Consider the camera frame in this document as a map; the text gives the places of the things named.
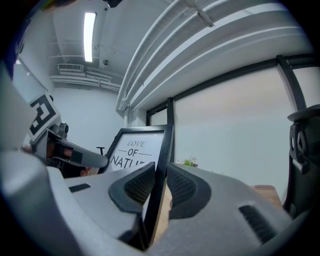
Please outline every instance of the ceiling vent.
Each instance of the ceiling vent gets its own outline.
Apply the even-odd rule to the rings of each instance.
[[[82,72],[85,67],[78,64],[58,64],[59,71]]]

